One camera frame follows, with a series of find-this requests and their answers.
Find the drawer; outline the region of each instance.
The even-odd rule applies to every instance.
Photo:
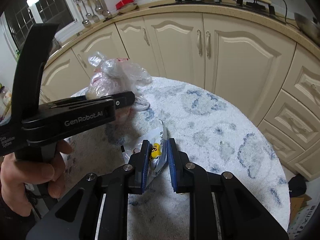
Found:
[[[320,140],[288,164],[308,180],[318,178],[320,176]]]
[[[302,103],[281,90],[265,120],[308,149],[320,139],[320,120]]]
[[[320,61],[299,44],[283,89],[320,118]]]
[[[278,128],[265,120],[259,124],[258,129],[272,144],[280,160],[287,163],[304,152],[304,149]]]

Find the cabinet handle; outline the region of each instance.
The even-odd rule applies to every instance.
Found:
[[[271,142],[271,144],[272,144],[272,146],[273,146],[273,148],[276,150],[276,151],[285,151],[285,147],[278,147],[278,146],[276,146],[275,145],[275,140],[274,139],[270,139],[270,142]]]
[[[83,66],[85,68],[87,68],[87,64],[83,61],[83,59],[81,58],[80,54],[77,55],[78,56],[78,59],[81,61],[81,63],[83,64]]]
[[[42,89],[40,89],[40,95],[44,97],[45,100],[47,100],[48,102],[51,102],[51,99],[48,98],[42,91]]]
[[[198,37],[197,37],[197,47],[199,50],[199,55],[202,56],[202,48],[201,48],[201,30],[197,31]]]
[[[317,86],[315,84],[311,84],[310,86],[312,88],[311,90],[311,94],[313,95],[313,98],[315,99],[315,102],[318,106],[320,106],[320,104],[318,103],[316,97],[319,97],[320,96],[320,93],[319,91],[317,90]]]
[[[206,32],[207,34],[207,40],[205,41],[205,48],[207,50],[207,57],[210,58],[211,57],[211,48],[210,48],[210,32]]]
[[[146,29],[145,28],[142,28],[142,29],[143,29],[143,38],[146,41],[146,43],[148,44],[148,46],[150,46],[150,42],[148,41]]]
[[[295,130],[294,130],[294,128],[293,128],[293,126],[295,126],[299,131],[301,130],[301,131],[303,131],[303,132],[306,132],[307,131],[307,129],[306,128],[302,128],[302,127],[299,127],[295,122],[294,122],[294,119],[292,118],[292,117],[289,117],[289,120],[291,121],[291,129],[295,132]]]

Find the frying pan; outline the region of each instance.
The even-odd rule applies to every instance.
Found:
[[[294,19],[299,29],[310,39],[312,39],[318,46],[320,46],[320,28],[313,21],[304,17],[301,14],[295,13]]]

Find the human hand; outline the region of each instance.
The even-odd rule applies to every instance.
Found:
[[[56,154],[51,163],[17,161],[14,153],[4,157],[1,165],[1,195],[12,211],[28,217],[32,205],[25,193],[24,183],[42,184],[49,182],[48,192],[53,198],[59,198],[65,191],[65,163],[60,152],[70,154],[71,146],[64,140],[57,143]]]

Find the wrist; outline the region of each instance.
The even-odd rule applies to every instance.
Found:
[[[7,206],[6,210],[10,213],[13,212],[21,217],[28,217],[30,216],[32,212],[32,205],[28,201],[27,197],[24,196],[24,199],[17,200],[17,199],[10,199],[7,197],[7,194],[4,190],[4,188],[1,188],[1,198],[3,201],[3,204]]]

